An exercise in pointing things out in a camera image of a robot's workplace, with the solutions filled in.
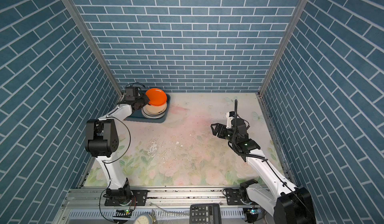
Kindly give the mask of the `cream plate with dark spot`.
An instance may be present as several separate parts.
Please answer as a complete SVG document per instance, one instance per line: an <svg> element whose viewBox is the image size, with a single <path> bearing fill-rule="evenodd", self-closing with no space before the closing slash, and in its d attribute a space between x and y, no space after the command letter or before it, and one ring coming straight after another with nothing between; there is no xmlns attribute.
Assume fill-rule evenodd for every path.
<svg viewBox="0 0 384 224"><path fill-rule="evenodd" d="M160 106L154 106L154 105L147 104L144 107L144 111L148 115L157 116L157 115L164 113L166 111L167 107L168 107L167 103L164 103L163 105L160 105Z"/></svg>

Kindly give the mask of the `orange plastic plate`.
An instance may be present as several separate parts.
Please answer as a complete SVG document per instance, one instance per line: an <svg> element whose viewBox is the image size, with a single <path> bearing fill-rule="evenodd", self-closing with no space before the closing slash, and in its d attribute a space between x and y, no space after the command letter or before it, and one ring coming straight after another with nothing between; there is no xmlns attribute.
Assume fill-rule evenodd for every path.
<svg viewBox="0 0 384 224"><path fill-rule="evenodd" d="M150 100L149 105L152 105L152 106L162 106L168 100L166 93L163 90L158 88L151 88L147 90L146 96Z"/></svg>

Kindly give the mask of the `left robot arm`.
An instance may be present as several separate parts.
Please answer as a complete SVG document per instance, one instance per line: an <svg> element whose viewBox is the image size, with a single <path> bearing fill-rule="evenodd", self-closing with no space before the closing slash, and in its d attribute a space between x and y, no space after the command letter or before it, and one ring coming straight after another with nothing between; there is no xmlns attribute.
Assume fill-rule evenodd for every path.
<svg viewBox="0 0 384 224"><path fill-rule="evenodd" d="M119 137L116 124L122 124L126 128L124 119L149 102L149 98L143 93L129 94L106 115L86 123L85 149L100 164L107 179L106 195L109 197L130 199L132 196L117 153Z"/></svg>

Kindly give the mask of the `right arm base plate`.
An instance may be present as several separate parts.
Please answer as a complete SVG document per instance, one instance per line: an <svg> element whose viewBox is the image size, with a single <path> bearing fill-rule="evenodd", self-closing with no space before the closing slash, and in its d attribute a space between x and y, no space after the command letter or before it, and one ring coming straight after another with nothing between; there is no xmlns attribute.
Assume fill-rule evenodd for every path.
<svg viewBox="0 0 384 224"><path fill-rule="evenodd" d="M224 188L222 194L227 200L229 206L239 205L262 205L267 200L255 188L240 187L239 189Z"/></svg>

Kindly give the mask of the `black round plate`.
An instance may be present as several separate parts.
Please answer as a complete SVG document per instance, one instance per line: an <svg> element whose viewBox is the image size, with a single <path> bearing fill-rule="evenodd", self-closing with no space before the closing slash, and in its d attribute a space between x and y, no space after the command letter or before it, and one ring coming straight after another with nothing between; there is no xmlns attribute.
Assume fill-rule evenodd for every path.
<svg viewBox="0 0 384 224"><path fill-rule="evenodd" d="M163 111L160 114L150 114L145 109L142 109L142 115L147 119L161 119L166 114L166 111Z"/></svg>

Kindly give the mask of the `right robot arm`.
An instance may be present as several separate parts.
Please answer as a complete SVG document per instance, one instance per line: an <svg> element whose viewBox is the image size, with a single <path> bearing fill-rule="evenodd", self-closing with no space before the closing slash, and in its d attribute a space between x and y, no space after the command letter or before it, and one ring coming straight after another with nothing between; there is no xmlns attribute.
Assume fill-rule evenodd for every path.
<svg viewBox="0 0 384 224"><path fill-rule="evenodd" d="M245 203L256 203L273 217L276 224L315 224L311 194L282 175L266 157L261 147L248 135L244 120L228 118L227 124L212 124L214 136L228 141L229 147L253 168L266 187L257 181L241 183Z"/></svg>

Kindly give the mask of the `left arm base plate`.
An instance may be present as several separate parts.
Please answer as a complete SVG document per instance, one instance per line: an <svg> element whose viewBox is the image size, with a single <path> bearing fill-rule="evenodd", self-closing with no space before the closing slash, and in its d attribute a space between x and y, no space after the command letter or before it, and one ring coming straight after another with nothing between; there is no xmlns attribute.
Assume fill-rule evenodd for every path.
<svg viewBox="0 0 384 224"><path fill-rule="evenodd" d="M146 205L148 190L132 190L131 197L127 201L125 196L112 196L103 194L105 206L107 207L143 207Z"/></svg>

